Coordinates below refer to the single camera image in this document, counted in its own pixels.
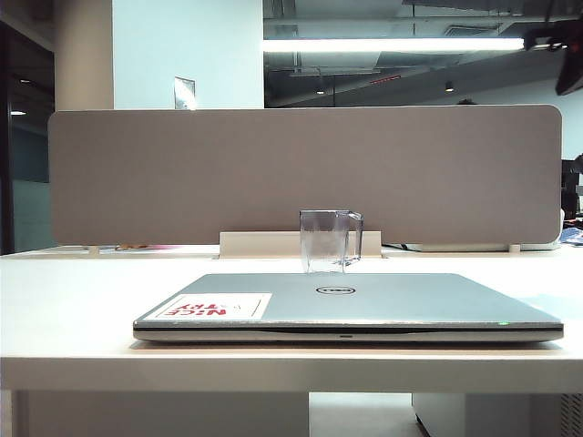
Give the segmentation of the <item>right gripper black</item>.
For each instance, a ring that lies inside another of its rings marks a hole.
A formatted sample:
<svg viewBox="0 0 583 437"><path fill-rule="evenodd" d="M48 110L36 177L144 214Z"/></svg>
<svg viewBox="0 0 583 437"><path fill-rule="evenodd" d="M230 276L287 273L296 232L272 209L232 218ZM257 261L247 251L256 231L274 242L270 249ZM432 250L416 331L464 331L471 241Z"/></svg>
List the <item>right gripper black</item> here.
<svg viewBox="0 0 583 437"><path fill-rule="evenodd" d="M570 22L567 28L544 27L528 30L523 36L524 49L565 50L555 91L566 96L582 88L582 21Z"/></svg>

